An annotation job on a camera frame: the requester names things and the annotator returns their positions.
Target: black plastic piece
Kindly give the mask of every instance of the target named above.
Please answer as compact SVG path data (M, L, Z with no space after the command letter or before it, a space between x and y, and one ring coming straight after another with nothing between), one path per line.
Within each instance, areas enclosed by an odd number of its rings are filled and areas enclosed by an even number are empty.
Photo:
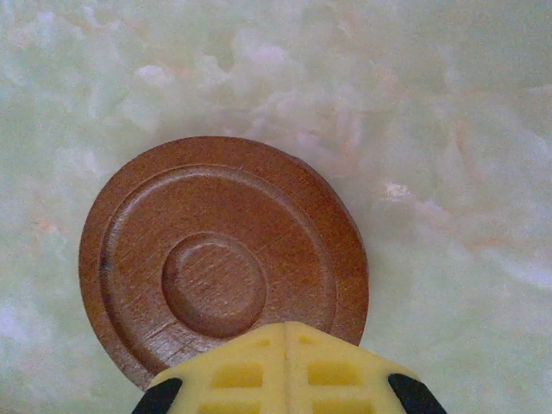
M387 381L406 414L447 414L423 382L401 373L392 373Z
M181 379L170 378L151 387L141 398L132 414L167 414L182 384Z

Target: table surface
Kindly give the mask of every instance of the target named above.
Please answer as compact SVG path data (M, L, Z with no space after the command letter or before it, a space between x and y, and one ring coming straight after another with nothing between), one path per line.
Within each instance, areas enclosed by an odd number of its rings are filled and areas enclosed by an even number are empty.
M191 135L311 164L370 263L361 346L450 413L552 405L552 11L473 0L6 1L0 413L131 412L78 287L91 204Z

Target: marble surface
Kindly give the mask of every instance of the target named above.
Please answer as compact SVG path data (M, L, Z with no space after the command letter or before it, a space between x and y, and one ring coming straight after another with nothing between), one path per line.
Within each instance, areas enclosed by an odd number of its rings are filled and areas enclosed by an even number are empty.
M86 319L80 232L120 166L233 135L358 223L362 346L449 413L552 406L552 4L0 2L0 413L131 412Z

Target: wooden coaster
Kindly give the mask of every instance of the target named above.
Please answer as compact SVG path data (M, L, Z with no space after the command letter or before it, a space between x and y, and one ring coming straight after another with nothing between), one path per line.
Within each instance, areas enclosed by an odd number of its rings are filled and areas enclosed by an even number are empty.
M358 344L368 270L358 231L303 161L254 141L194 137L117 172L86 219L85 308L139 387L267 323Z

